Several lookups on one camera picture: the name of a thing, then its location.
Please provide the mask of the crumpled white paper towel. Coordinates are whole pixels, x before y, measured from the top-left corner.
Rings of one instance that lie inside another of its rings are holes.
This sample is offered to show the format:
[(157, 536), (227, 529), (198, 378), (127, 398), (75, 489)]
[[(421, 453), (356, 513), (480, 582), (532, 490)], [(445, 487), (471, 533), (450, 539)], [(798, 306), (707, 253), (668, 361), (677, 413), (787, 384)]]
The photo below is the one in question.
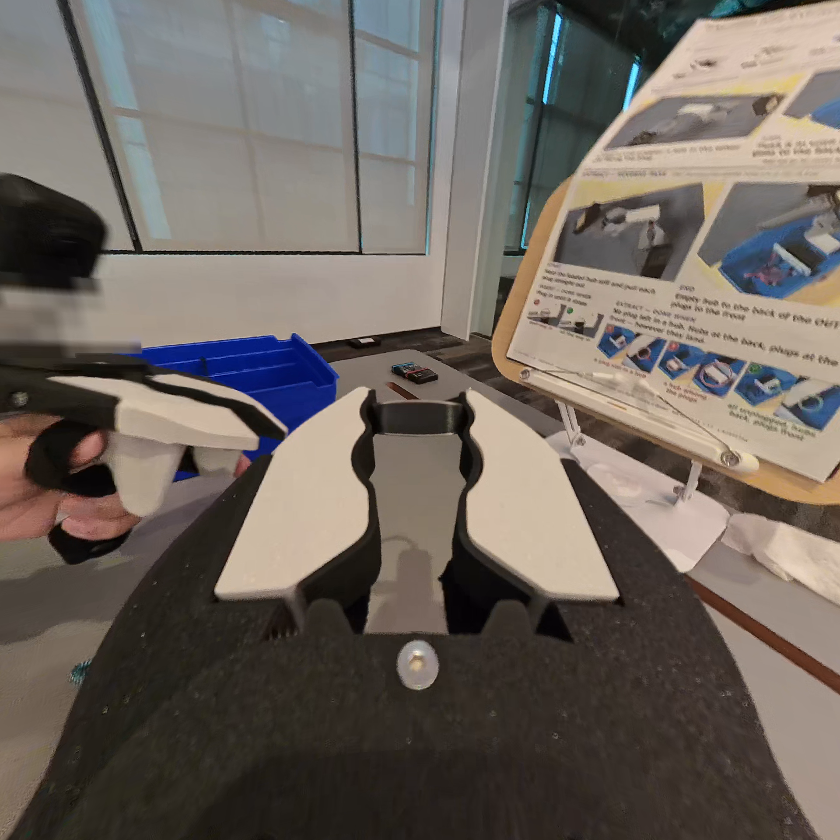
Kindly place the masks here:
[(839, 543), (749, 513), (729, 516), (720, 541), (784, 582), (839, 604)]

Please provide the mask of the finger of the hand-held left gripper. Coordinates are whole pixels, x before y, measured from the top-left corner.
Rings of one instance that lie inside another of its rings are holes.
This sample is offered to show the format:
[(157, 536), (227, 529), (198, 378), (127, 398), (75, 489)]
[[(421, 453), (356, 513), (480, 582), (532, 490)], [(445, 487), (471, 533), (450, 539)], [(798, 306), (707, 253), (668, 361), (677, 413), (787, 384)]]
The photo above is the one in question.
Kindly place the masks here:
[(199, 405), (224, 408), (257, 436), (284, 439), (287, 435), (286, 426), (261, 404), (251, 400), (245, 393), (217, 386), (210, 380), (180, 377), (174, 373), (155, 373), (153, 389)]
[(254, 434), (229, 408), (198, 403), (188, 397), (162, 393), (151, 387), (98, 377), (49, 377), (53, 383), (79, 392), (112, 397), (112, 431), (157, 443), (253, 450)]

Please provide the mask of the printed instruction sheet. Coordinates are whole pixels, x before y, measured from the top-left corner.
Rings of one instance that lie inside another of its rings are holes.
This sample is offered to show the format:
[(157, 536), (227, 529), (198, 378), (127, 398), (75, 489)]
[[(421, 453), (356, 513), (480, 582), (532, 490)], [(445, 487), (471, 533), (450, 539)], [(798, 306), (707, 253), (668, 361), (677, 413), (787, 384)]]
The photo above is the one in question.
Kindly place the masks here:
[(692, 25), (574, 174), (507, 357), (719, 467), (837, 469), (837, 2)]

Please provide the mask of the frosted glass window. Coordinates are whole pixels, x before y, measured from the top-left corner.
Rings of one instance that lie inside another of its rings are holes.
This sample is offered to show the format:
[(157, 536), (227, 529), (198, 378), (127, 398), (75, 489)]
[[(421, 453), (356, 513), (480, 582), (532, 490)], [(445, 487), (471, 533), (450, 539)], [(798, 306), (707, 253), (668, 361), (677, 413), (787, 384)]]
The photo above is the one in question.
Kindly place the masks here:
[(437, 6), (2, 2), (2, 172), (112, 253), (422, 254)]

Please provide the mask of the blue plastic bin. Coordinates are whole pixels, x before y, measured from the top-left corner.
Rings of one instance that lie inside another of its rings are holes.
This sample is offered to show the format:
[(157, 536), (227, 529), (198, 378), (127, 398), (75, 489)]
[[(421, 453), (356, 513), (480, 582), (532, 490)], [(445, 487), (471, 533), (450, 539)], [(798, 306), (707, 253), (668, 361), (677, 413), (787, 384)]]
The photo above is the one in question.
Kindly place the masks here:
[(335, 401), (338, 374), (300, 336), (272, 335), (145, 347), (154, 366), (206, 377), (256, 399), (288, 433)]

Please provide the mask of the person's left hand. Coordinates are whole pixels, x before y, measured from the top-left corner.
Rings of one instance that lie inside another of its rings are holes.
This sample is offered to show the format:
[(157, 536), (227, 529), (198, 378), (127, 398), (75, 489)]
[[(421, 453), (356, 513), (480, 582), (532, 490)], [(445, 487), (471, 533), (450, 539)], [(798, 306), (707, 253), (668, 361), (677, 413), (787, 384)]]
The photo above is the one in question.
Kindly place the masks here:
[(85, 498), (47, 490), (26, 477), (28, 450), (57, 416), (19, 414), (1, 422), (1, 540), (46, 537), (55, 524), (74, 538), (119, 538), (141, 522), (118, 496)]

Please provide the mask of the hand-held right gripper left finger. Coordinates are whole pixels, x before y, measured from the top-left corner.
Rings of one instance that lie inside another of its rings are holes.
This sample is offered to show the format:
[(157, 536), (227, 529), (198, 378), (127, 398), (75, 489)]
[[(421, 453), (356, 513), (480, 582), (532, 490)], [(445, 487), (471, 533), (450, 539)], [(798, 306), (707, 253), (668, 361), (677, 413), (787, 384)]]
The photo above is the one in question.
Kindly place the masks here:
[(215, 583), (220, 601), (301, 596), (312, 574), (363, 537), (369, 496), (351, 454), (369, 397), (355, 388), (277, 446)]

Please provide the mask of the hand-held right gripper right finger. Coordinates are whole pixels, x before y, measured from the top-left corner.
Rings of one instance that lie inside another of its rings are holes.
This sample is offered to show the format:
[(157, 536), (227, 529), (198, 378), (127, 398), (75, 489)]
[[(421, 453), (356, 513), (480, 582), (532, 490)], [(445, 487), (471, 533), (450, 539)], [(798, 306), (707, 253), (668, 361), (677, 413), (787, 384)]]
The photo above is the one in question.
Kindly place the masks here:
[(563, 462), (530, 426), (483, 395), (459, 397), (464, 487), (453, 581), (480, 608), (503, 600), (614, 603), (620, 592)]

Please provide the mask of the wooden document stand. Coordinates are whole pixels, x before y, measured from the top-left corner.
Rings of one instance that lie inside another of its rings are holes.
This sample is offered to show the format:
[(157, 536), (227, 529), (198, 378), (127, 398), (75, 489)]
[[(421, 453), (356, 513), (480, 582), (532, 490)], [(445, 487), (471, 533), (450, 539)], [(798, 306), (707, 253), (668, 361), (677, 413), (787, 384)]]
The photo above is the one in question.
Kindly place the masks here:
[[(837, 468), (817, 481), (748, 452), (747, 444), (719, 431), (699, 414), (691, 386), (622, 362), (596, 362), (594, 372), (576, 373), (549, 364), (533, 366), (512, 359), (510, 346), (525, 316), (531, 286), (540, 278), (556, 246), (567, 178), (549, 197), (531, 245), (515, 276), (507, 302), (492, 333), (492, 361), (506, 379), (557, 404), (562, 432), (558, 450), (575, 461), (641, 528), (681, 572), (689, 572), (725, 532), (730, 513), (698, 489), (702, 471), (717, 472), (740, 485), (782, 501), (837, 506)], [(586, 434), (580, 418), (592, 416), (622, 432), (687, 459), (681, 481), (598, 443)]]

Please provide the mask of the grey usb hub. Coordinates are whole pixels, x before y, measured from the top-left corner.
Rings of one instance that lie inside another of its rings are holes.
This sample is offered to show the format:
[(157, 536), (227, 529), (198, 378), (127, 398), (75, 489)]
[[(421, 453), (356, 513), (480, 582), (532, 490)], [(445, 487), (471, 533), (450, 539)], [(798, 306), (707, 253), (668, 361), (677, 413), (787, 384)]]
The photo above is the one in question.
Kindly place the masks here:
[(464, 406), (448, 400), (373, 403), (367, 417), (380, 435), (460, 435), (468, 425)]

